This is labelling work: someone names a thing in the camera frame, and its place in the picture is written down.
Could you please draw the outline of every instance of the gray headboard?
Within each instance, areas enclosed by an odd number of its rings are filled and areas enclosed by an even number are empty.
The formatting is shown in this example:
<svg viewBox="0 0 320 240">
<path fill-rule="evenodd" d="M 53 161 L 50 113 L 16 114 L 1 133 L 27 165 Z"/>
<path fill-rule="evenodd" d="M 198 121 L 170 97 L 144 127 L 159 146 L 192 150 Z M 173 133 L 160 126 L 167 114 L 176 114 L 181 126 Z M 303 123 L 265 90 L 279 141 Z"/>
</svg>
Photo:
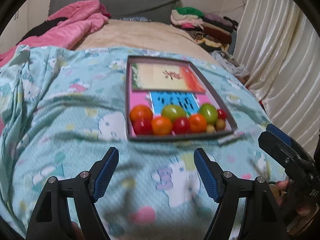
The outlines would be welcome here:
<svg viewBox="0 0 320 240">
<path fill-rule="evenodd" d="M 80 0 L 51 0 L 49 15 Z M 112 19 L 145 16 L 153 22 L 170 24 L 171 10 L 180 0 L 100 0 L 112 14 Z"/>
</svg>

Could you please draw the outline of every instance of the green plum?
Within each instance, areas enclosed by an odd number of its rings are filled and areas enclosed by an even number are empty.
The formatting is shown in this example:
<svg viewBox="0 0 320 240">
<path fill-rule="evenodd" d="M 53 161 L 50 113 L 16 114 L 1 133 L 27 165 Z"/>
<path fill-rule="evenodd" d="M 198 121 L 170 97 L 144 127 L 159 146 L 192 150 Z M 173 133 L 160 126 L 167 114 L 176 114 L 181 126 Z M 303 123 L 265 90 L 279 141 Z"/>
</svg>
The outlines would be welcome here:
<svg viewBox="0 0 320 240">
<path fill-rule="evenodd" d="M 162 108 L 161 116 L 167 117 L 173 123 L 175 120 L 181 117 L 187 117 L 186 111 L 181 106 L 166 105 Z"/>
<path fill-rule="evenodd" d="M 198 113 L 201 114 L 207 120 L 208 124 L 215 125 L 218 120 L 217 109 L 209 103 L 204 103 L 200 107 Z"/>
</svg>

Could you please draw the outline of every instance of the satin curtain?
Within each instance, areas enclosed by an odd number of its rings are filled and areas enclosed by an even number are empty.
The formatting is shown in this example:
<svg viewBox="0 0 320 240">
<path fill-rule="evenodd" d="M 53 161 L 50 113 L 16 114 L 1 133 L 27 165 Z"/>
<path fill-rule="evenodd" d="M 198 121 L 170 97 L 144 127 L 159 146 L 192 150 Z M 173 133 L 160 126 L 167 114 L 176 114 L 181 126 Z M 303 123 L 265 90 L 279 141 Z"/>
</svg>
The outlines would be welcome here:
<svg viewBox="0 0 320 240">
<path fill-rule="evenodd" d="M 313 156 L 320 127 L 320 38 L 292 0 L 248 0 L 234 56 L 274 125 Z"/>
</svg>

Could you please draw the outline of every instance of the light blue bedsheet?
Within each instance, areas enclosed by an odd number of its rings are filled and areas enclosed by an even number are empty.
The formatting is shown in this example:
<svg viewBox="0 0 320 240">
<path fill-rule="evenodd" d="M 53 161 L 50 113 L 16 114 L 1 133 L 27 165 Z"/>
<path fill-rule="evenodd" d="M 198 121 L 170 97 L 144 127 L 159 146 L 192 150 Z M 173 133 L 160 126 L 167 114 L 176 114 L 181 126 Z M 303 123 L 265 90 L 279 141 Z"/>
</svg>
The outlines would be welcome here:
<svg viewBox="0 0 320 240">
<path fill-rule="evenodd" d="M 239 129 L 265 128 L 269 120 L 255 98 L 220 67 L 182 55 L 126 47 L 69 51 L 20 46 L 0 73 L 0 215 L 25 236 L 33 207 L 50 176 L 75 177 L 109 147 L 119 165 L 97 210 L 112 237 L 203 239 L 217 204 L 193 163 L 203 147 L 223 170 L 238 177 L 284 178 L 284 170 L 258 146 L 257 137 L 219 147 L 215 141 L 133 143 L 125 134 L 128 55 L 191 61 L 213 85 Z M 239 230 L 240 202 L 233 235 Z M 77 221 L 74 205 L 70 213 Z"/>
</svg>

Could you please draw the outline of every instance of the bolt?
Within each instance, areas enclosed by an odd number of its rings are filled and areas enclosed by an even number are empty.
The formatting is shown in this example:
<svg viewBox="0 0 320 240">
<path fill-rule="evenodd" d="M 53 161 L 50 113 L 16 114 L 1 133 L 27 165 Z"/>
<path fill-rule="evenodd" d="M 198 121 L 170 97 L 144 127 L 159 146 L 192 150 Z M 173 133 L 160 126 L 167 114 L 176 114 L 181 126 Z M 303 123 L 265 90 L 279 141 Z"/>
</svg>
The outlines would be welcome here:
<svg viewBox="0 0 320 240">
<path fill-rule="evenodd" d="M 51 177 L 48 179 L 48 182 L 49 183 L 54 183 L 56 181 L 56 178 L 55 177 Z"/>
<path fill-rule="evenodd" d="M 257 177 L 257 181 L 260 183 L 264 183 L 266 180 L 263 177 Z"/>
<path fill-rule="evenodd" d="M 231 178 L 232 177 L 232 173 L 230 171 L 225 171 L 223 173 L 223 176 L 225 176 L 226 178 Z"/>
<path fill-rule="evenodd" d="M 80 173 L 80 177 L 81 178 L 86 178 L 88 176 L 89 176 L 89 172 L 87 172 L 87 171 L 83 171 L 83 172 Z"/>
</svg>

